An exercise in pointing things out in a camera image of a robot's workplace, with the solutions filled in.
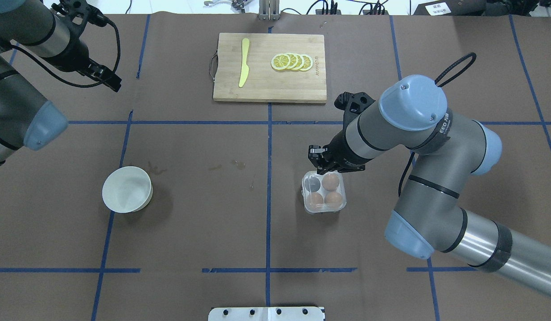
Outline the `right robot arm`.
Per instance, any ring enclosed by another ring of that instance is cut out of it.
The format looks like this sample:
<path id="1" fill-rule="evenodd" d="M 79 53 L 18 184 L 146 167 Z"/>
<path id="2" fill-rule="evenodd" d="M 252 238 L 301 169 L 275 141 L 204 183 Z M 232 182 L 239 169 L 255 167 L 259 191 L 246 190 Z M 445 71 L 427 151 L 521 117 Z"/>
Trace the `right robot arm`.
<path id="1" fill-rule="evenodd" d="M 404 77 L 378 100 L 343 93 L 334 104 L 344 111 L 342 130 L 308 148 L 318 174 L 363 171 L 398 145 L 418 156 L 384 232 L 392 246 L 418 259 L 449 253 L 551 297 L 551 247 L 457 205 L 468 178 L 498 163 L 502 141 L 494 131 L 452 112 L 443 89 L 424 75 Z"/>

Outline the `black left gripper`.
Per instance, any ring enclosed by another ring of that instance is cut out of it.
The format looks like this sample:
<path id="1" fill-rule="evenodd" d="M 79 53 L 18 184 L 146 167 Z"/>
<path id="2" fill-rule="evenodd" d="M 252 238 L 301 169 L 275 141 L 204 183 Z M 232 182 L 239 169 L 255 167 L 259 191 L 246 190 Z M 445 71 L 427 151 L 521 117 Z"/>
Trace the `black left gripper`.
<path id="1" fill-rule="evenodd" d="M 121 78 L 110 68 L 96 63 L 94 60 L 88 61 L 86 67 L 82 69 L 82 75 L 92 79 L 99 85 L 105 85 L 117 93 L 121 89 Z"/>

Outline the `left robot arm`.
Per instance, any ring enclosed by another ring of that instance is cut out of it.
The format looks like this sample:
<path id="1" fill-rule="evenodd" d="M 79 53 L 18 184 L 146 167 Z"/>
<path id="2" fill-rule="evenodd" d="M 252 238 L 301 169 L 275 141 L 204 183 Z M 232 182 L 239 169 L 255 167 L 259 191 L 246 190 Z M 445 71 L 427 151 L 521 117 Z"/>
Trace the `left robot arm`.
<path id="1" fill-rule="evenodd" d="M 90 58 L 81 40 L 86 25 L 110 25 L 116 35 L 113 68 Z M 16 49 L 58 81 L 80 89 L 121 88 L 117 75 L 121 45 L 118 28 L 86 0 L 61 0 L 46 8 L 41 0 L 0 0 L 0 166 L 20 148 L 47 146 L 68 119 L 17 71 L 2 53 Z"/>

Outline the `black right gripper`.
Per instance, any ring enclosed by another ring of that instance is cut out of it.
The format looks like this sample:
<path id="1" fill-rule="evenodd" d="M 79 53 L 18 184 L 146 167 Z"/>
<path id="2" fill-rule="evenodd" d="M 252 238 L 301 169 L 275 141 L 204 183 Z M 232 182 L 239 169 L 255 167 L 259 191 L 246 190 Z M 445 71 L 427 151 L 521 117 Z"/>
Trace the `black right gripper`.
<path id="1" fill-rule="evenodd" d="M 349 148 L 345 138 L 334 138 L 324 146 L 310 145 L 308 159 L 319 175 L 364 171 L 367 164 L 366 158 L 360 157 Z"/>

